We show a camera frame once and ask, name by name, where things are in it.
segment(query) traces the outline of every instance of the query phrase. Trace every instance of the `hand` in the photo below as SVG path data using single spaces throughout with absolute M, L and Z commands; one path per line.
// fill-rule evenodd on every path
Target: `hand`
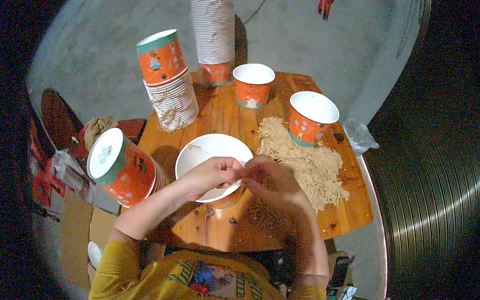
M 233 157 L 212 157 L 176 181 L 187 200 L 197 201 L 211 189 L 226 189 L 240 179 L 243 167 Z
M 242 181 L 255 196 L 275 206 L 288 201 L 311 209 L 288 167 L 275 163 L 270 157 L 260 155 L 249 160 L 243 169 Z

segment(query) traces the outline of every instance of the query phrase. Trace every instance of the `clear plastic bag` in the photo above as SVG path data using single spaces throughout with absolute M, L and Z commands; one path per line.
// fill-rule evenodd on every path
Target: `clear plastic bag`
M 368 131 L 367 126 L 355 119 L 345 120 L 345 122 L 343 122 L 343 129 L 357 157 L 361 156 L 370 148 L 378 149 L 378 147 L 380 147 Z
M 55 152 L 53 155 L 53 171 L 52 175 L 55 175 L 68 187 L 75 191 L 77 194 L 83 194 L 85 187 L 85 181 L 80 174 L 83 171 L 78 167 L 73 158 L 68 155 L 68 149 L 63 149 Z

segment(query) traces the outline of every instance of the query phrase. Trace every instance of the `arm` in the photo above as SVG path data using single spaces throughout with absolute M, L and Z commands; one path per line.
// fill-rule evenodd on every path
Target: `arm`
M 143 240 L 167 216 L 213 188 L 226 188 L 240 178 L 243 167 L 231 157 L 213 157 L 179 180 L 123 212 L 109 235 L 90 298 L 117 299 L 140 276 L 136 240 Z
M 188 202 L 182 182 L 175 181 L 123 212 L 115 222 L 110 240 L 143 240 L 147 233 Z
M 252 193 L 267 201 L 279 216 L 288 216 L 291 220 L 291 226 L 285 230 L 296 252 L 295 287 L 326 288 L 330 272 L 325 243 L 316 225 L 315 212 L 289 169 L 268 157 L 257 156 L 245 165 L 242 179 Z
M 240 179 L 242 165 L 232 157 L 212 157 L 179 180 L 127 209 L 115 222 L 111 240 L 143 240 L 166 217 L 213 188 L 227 188 Z

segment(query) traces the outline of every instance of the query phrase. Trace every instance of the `round wooden table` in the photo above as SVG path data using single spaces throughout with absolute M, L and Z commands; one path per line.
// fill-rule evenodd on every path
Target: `round wooden table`
M 194 82 L 199 77 L 192 73 Z M 223 133 L 238 138 L 250 150 L 260 147 L 258 124 L 266 117 L 287 120 L 290 96 L 298 91 L 321 92 L 311 77 L 276 72 L 269 102 L 261 109 L 246 109 L 235 102 L 235 86 L 208 89 L 194 84 L 200 114 L 194 123 L 174 132 L 157 127 L 157 114 L 153 112 L 139 147 L 150 154 L 170 177 L 175 179 L 175 162 L 180 150 L 194 138 L 208 133 Z M 339 122 L 333 132 L 344 133 Z M 324 145 L 336 150 L 343 159 L 339 178 L 350 192 L 348 201 L 338 206 L 328 204 L 317 214 L 317 224 L 324 239 L 364 226 L 373 220 L 367 189 L 355 154 L 344 139 L 338 142 L 333 134 L 325 135 Z M 210 204 L 189 203 L 170 215 L 147 237 L 170 246 L 193 250 L 220 250 L 250 252 L 285 247 L 289 216 L 274 217 L 269 208 L 247 189 L 238 190 L 238 202 L 228 208 L 219 200 Z

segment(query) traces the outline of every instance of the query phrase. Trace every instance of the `orange paper bucket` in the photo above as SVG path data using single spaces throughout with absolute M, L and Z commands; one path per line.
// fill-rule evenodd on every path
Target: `orange paper bucket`
M 176 29 L 145 38 L 137 44 L 137 52 L 140 69 L 147 84 L 169 82 L 187 68 Z
M 338 109 L 327 97 L 315 92 L 298 92 L 290 98 L 288 133 L 300 146 L 315 147 L 338 117 Z
M 267 103 L 275 73 L 259 63 L 248 63 L 233 70 L 237 103 L 245 108 L 258 109 Z
M 162 82 L 162 83 L 159 83 L 159 84 L 148 84 L 146 82 L 146 80 L 144 79 L 145 88 L 149 92 L 164 91 L 167 88 L 169 88 L 169 89 L 178 88 L 179 85 L 185 84 L 184 79 L 185 79 L 186 76 L 188 76 L 187 73 L 190 74 L 188 72 L 188 68 L 183 70 L 180 74 L 177 75 L 177 77 L 173 78 L 172 80 L 165 81 L 165 82 Z
M 232 61 L 212 65 L 198 63 L 198 70 L 206 84 L 223 86 L 227 85 L 232 77 L 232 63 Z
M 123 206 L 148 197 L 156 181 L 152 158 L 118 128 L 107 130 L 97 139 L 88 156 L 87 172 Z

